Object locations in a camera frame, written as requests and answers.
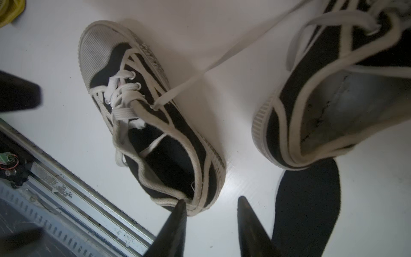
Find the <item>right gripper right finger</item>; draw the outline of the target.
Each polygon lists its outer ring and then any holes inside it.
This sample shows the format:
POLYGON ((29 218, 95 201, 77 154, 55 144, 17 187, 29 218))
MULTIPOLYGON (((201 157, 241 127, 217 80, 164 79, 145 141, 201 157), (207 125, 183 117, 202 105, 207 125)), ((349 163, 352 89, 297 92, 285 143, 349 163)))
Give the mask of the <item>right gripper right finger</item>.
POLYGON ((242 257, 280 257, 245 196, 237 207, 240 254, 242 257))

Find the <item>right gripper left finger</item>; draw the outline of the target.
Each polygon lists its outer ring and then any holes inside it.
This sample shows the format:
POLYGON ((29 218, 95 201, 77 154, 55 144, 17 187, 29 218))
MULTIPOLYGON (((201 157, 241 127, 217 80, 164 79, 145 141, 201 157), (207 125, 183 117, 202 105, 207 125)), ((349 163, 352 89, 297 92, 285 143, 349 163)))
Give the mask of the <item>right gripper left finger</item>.
POLYGON ((186 238, 187 208, 179 200, 144 257, 183 257, 186 238))

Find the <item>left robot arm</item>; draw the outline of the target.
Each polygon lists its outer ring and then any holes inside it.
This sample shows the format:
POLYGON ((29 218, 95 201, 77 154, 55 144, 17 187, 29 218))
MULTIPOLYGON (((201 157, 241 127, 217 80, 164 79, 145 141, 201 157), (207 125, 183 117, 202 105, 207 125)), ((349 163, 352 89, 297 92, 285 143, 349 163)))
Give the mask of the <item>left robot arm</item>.
POLYGON ((1 112, 34 109, 41 103, 39 85, 1 71, 1 112))

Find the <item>yellow tape on arm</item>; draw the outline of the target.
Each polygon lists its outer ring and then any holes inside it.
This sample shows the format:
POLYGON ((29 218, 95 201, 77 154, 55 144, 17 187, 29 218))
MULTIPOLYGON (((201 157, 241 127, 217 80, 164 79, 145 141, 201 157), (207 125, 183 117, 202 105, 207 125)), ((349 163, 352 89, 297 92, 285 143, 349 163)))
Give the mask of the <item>yellow tape on arm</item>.
POLYGON ((22 14, 26 6, 25 0, 1 0, 1 24, 4 27, 22 14))

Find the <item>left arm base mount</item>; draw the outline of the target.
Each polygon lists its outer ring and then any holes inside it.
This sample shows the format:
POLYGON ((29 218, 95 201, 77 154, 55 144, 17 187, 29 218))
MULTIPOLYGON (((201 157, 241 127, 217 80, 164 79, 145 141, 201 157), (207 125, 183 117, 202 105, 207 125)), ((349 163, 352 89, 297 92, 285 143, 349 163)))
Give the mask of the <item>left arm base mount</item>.
POLYGON ((12 188, 22 187, 28 181, 34 157, 1 132, 1 179, 12 188))

